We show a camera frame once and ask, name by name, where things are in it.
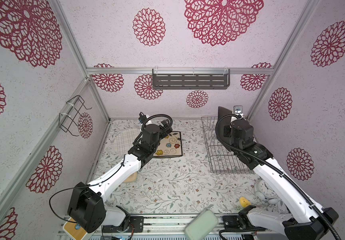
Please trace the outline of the dark round plate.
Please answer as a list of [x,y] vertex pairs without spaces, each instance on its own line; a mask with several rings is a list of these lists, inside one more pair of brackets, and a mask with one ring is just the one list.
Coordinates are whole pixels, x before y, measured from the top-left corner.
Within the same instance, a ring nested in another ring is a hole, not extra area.
[[224,107],[218,107],[218,136],[220,137],[220,139],[228,144],[230,144],[230,136],[231,136],[231,131],[232,131],[232,127],[231,127],[231,123],[233,121],[235,121],[237,118],[235,117],[227,117],[227,118],[223,118],[226,115],[230,115],[232,114],[233,111],[232,110],[228,110]]

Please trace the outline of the round plaid white plate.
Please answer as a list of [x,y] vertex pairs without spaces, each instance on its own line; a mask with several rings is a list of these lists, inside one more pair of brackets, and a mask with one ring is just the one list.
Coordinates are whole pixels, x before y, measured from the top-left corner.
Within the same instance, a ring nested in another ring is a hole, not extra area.
[[120,157],[127,154],[139,133],[139,129],[127,129],[121,131],[113,140],[112,150]]

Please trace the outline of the dark square plate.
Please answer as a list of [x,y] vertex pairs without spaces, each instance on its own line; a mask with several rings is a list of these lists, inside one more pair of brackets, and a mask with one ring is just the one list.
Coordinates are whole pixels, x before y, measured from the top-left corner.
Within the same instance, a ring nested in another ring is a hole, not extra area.
[[171,132],[163,138],[154,153],[153,157],[157,159],[179,158],[183,156],[183,146],[181,132]]

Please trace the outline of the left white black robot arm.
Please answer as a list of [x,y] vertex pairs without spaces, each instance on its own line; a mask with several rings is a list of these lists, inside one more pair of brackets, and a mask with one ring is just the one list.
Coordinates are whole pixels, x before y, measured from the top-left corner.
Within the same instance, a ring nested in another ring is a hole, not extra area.
[[173,130],[173,119],[166,114],[148,117],[140,113],[139,120],[140,133],[118,164],[88,184],[80,182],[70,188],[67,223],[80,226],[88,234],[103,226],[119,227],[121,231],[128,228],[130,214],[121,207],[108,207],[105,202],[120,184],[154,157],[161,140]]

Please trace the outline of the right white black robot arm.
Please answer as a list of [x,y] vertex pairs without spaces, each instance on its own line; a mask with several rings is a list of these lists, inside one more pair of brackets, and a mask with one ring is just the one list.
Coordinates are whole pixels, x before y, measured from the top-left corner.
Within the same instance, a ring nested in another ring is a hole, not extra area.
[[331,233],[335,239],[341,239],[334,228],[338,213],[322,207],[284,172],[272,153],[254,141],[254,128],[247,120],[232,113],[218,117],[215,134],[228,151],[269,185],[290,211],[275,214],[256,206],[245,207],[238,214],[245,232],[265,229],[289,240],[320,240]]

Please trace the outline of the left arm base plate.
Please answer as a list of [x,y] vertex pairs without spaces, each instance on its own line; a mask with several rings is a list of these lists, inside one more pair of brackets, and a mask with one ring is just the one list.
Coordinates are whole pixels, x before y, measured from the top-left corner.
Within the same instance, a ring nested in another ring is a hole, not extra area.
[[119,226],[102,226],[103,233],[142,233],[144,227],[144,217],[125,217]]

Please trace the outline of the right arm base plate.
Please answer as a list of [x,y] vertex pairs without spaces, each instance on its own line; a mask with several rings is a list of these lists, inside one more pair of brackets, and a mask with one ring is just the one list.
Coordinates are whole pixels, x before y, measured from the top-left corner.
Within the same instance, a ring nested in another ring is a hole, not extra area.
[[224,230],[241,230],[239,215],[224,215],[222,216]]

